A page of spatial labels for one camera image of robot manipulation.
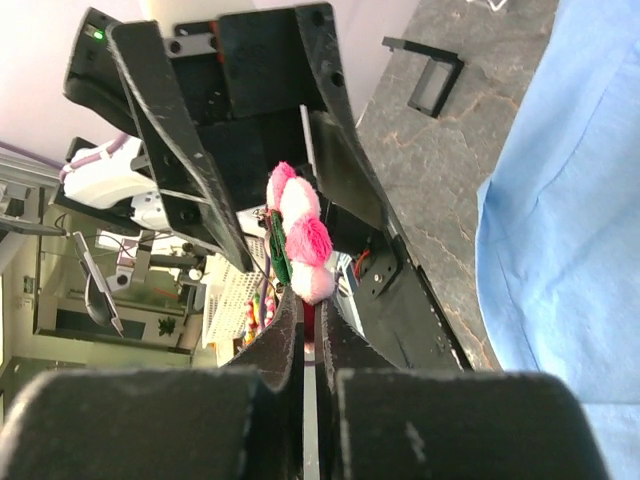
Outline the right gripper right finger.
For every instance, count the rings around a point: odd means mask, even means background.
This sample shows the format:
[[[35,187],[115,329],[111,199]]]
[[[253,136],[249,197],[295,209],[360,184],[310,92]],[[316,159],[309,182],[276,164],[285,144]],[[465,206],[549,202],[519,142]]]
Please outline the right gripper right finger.
[[[393,366],[332,301],[315,313],[324,479],[596,479],[578,401],[543,374]]]

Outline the light blue button shirt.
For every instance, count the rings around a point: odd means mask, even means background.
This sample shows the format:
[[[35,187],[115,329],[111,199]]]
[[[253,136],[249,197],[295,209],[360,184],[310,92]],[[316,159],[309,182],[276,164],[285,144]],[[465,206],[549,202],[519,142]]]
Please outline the light blue button shirt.
[[[639,475],[639,5],[562,1],[480,187],[476,289],[507,371],[560,378]]]

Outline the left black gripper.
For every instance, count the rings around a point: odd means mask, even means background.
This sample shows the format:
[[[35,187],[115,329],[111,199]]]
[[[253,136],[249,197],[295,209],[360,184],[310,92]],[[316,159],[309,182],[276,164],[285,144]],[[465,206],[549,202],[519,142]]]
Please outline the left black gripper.
[[[106,31],[174,235],[251,272],[235,209],[263,203],[271,170],[304,170],[308,154],[328,200],[385,229],[387,197],[356,131],[330,4],[174,32],[164,45],[155,21]]]

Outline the pink flower smiley brooch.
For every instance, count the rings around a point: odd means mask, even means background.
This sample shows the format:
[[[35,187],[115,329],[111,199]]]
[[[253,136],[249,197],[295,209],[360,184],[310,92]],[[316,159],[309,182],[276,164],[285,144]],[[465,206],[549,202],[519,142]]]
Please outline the pink flower smiley brooch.
[[[319,196],[286,162],[271,172],[266,186],[265,247],[278,282],[303,301],[305,351],[313,348],[315,306],[335,290],[327,268],[333,245],[321,220]]]

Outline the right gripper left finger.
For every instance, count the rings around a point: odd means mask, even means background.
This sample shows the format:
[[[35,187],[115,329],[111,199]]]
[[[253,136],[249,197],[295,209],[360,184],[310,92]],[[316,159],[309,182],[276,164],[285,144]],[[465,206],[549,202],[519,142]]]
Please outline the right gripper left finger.
[[[33,379],[1,432],[5,479],[297,479],[304,307],[219,368],[60,370]]]

